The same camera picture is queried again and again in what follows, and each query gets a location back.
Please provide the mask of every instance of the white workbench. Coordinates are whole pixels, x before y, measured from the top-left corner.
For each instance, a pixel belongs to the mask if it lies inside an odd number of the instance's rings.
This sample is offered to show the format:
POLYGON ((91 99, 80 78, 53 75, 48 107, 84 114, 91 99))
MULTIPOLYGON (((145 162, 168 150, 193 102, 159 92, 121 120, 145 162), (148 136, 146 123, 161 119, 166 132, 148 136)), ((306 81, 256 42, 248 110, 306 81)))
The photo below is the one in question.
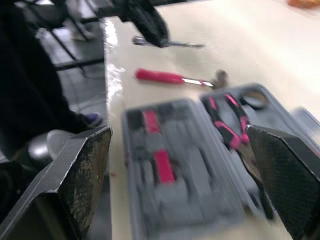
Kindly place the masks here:
MULTIPOLYGON (((309 18, 272 0, 211 0, 159 7, 171 39, 208 45, 203 49, 135 46, 139 33, 131 23, 105 20, 107 107, 113 129, 109 171, 112 239, 131 239, 127 171, 121 116, 125 109, 206 91, 186 84, 138 83, 136 68, 168 71, 209 80, 218 69, 231 86, 261 83, 288 109, 306 107, 320 118, 320 20, 309 18)), ((247 217, 201 240, 291 240, 282 223, 247 217)))

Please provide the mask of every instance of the sneaker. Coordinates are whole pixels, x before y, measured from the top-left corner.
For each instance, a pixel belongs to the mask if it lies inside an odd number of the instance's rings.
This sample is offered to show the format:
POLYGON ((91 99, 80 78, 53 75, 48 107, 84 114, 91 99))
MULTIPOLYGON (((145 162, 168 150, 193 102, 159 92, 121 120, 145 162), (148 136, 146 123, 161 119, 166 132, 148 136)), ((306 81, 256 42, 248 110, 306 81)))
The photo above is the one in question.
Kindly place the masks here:
POLYGON ((103 118, 100 113, 91 112, 84 114, 84 121, 89 127, 96 128, 102 123, 103 118))
MULTIPOLYGON (((89 41, 96 38, 96 36, 92 32, 89 32, 89 31, 84 31, 83 34, 86 36, 86 38, 89 41)), ((79 32, 73 33, 72 34, 72 39, 75 40, 75 41, 86 41, 84 39, 84 37, 79 32)))

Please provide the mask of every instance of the person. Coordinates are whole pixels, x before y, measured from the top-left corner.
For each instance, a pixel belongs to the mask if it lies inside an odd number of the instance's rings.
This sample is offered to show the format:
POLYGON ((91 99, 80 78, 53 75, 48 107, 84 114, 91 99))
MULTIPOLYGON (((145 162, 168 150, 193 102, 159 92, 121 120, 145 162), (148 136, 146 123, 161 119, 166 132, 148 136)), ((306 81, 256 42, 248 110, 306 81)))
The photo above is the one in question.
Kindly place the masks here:
POLYGON ((49 56, 14 0, 0 1, 0 84, 0 150, 9 160, 40 134, 78 134, 102 122, 99 113, 69 109, 49 56))

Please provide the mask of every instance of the open toolbox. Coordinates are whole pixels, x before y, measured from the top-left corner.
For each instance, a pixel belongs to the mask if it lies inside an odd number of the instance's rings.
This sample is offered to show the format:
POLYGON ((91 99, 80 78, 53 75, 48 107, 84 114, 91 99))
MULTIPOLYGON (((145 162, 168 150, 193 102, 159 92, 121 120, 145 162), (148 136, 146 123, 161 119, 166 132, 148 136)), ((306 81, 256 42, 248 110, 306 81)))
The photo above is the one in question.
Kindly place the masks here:
POLYGON ((317 149, 298 122, 258 84, 208 93, 200 97, 201 103, 182 99, 129 109, 122 125, 132 239, 193 239, 243 221, 244 208, 256 216, 267 214, 256 182, 237 151, 226 147, 206 111, 208 100, 214 99, 221 121, 241 136, 226 94, 242 106, 247 123, 296 135, 317 149), (252 103, 256 93, 264 99, 252 103))

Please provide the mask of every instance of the red screwdriver handle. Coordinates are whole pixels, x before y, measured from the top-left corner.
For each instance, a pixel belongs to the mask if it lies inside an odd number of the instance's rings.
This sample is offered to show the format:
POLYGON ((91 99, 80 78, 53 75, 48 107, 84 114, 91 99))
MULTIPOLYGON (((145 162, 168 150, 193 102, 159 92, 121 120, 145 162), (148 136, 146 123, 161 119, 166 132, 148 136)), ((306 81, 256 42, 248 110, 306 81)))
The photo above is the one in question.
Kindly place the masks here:
POLYGON ((135 71, 135 77, 138 80, 155 81, 167 84, 184 84, 183 76, 163 71, 150 71, 143 68, 138 68, 135 71))

